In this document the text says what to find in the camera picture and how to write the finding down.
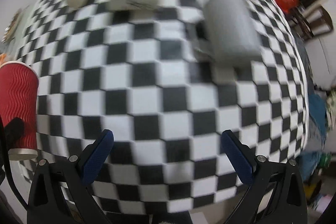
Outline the red ribbed paper cup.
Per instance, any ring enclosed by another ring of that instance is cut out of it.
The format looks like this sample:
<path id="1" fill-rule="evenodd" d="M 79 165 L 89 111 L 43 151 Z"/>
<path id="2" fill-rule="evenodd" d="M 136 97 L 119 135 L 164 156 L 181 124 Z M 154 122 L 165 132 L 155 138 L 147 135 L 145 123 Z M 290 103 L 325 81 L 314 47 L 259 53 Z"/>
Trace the red ribbed paper cup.
<path id="1" fill-rule="evenodd" d="M 19 61 L 1 65 L 1 120 L 7 128 L 9 159 L 31 160 L 37 149 L 37 93 L 39 77 Z"/>

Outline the plate with snacks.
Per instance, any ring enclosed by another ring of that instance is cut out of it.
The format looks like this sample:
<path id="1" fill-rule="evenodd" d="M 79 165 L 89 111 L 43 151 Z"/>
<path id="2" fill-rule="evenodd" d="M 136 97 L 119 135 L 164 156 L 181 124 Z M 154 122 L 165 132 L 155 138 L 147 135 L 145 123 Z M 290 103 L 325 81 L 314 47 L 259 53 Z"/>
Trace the plate with snacks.
<path id="1" fill-rule="evenodd" d="M 11 19 L 10 24 L 5 28 L 5 32 L 1 39 L 2 44 L 11 42 L 18 28 L 19 23 L 21 22 L 21 19 L 22 19 L 22 16 L 25 10 L 26 9 L 18 9 L 17 12 L 14 14 L 14 16 Z"/>

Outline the wooden chair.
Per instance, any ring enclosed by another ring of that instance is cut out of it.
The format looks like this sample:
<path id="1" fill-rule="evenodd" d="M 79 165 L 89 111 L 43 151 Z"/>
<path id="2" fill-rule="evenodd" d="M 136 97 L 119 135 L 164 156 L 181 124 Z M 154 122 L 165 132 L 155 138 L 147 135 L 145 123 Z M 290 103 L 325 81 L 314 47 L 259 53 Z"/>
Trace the wooden chair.
<path id="1" fill-rule="evenodd" d="M 334 31 L 333 20 L 322 6 L 315 7 L 306 15 L 293 10 L 290 26 L 304 42 Z"/>

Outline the checkered black white tablecloth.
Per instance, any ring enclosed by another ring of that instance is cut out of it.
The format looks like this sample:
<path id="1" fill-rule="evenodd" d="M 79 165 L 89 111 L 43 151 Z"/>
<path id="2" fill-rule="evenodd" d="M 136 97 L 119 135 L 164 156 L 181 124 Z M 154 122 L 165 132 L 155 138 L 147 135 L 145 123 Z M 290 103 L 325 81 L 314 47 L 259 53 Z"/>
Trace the checkered black white tablecloth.
<path id="1" fill-rule="evenodd" d="M 65 0 L 34 6 L 17 57 L 39 76 L 38 154 L 65 159 L 111 130 L 114 147 L 92 184 L 104 211 L 175 213 L 238 194 L 224 130 L 271 161 L 305 146 L 305 72 L 276 2 L 247 1 L 262 59 L 214 81 L 187 34 L 206 1 L 126 11 L 108 10 L 108 0 L 77 11 Z"/>

